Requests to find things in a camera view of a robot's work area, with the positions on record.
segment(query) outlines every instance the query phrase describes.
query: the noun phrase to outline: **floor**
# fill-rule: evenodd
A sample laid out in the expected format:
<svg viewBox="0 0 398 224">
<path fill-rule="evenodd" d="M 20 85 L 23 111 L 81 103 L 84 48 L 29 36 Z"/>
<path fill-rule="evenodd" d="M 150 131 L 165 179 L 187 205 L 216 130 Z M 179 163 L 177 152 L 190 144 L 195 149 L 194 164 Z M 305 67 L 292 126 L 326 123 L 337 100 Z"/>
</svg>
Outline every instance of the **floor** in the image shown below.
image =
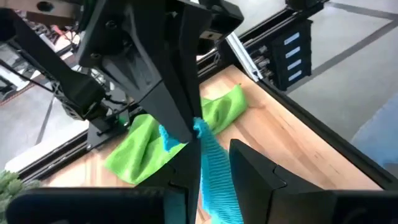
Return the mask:
<svg viewBox="0 0 398 224">
<path fill-rule="evenodd" d="M 245 21 L 237 34 L 285 7 L 284 0 L 230 0 Z M 332 0 L 311 17 L 313 75 L 288 95 L 331 129 L 351 140 L 398 92 L 398 2 Z M 37 142 L 55 138 L 71 123 L 58 100 L 39 87 L 0 107 L 0 170 Z"/>
</svg>

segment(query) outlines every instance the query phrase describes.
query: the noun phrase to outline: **wooden surface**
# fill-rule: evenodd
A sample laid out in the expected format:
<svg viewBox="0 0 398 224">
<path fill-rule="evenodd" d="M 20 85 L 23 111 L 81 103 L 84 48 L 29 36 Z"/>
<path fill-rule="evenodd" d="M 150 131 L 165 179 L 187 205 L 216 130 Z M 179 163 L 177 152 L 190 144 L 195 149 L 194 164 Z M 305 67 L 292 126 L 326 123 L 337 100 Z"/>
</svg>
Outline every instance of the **wooden surface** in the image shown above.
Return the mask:
<svg viewBox="0 0 398 224">
<path fill-rule="evenodd" d="M 291 172 L 324 189 L 380 189 L 310 128 L 287 111 L 235 67 L 228 67 L 201 84 L 201 95 L 218 98 L 240 84 L 248 109 L 218 135 L 224 148 L 240 139 Z M 70 164 L 46 184 L 54 187 L 133 187 L 103 167 L 107 155 L 123 137 Z M 210 223 L 199 207 L 197 223 Z"/>
</svg>

